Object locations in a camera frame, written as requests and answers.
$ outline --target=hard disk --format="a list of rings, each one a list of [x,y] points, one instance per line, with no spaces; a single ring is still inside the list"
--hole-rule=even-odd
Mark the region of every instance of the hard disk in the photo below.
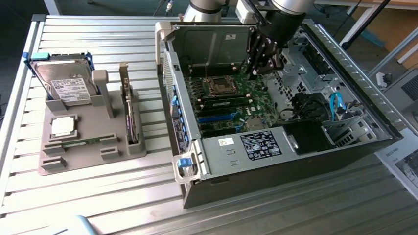
[[[89,96],[98,94],[90,79],[93,65],[89,53],[49,55],[34,53],[25,61],[38,78],[48,99],[60,99],[66,106],[89,104]]]

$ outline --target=motherboard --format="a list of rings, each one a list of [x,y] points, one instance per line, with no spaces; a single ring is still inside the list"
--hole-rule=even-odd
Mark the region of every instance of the motherboard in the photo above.
[[[235,72],[223,76],[188,76],[185,86],[204,138],[269,128],[277,120],[275,104],[261,78]]]

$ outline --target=power supply label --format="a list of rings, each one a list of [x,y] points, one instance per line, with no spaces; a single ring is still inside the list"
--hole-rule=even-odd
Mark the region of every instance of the power supply label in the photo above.
[[[281,155],[281,151],[271,131],[241,135],[240,140],[251,160],[259,160]]]

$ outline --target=aluminum slatted table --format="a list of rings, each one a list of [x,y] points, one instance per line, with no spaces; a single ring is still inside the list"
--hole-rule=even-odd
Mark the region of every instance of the aluminum slatted table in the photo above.
[[[118,89],[118,62],[140,98],[148,155],[38,176],[45,92],[20,63],[0,140],[0,234],[85,216],[101,234],[418,233],[418,204],[374,156],[325,175],[184,210],[153,65],[153,24],[176,18],[48,16],[26,52],[88,49]]]

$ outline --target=hard drive label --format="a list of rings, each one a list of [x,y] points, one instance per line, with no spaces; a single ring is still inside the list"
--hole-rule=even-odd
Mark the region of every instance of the hard drive label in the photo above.
[[[281,151],[271,131],[241,135],[240,140],[251,160],[259,160],[281,155]]]
[[[89,99],[89,92],[82,78],[52,80],[50,83],[62,102]]]

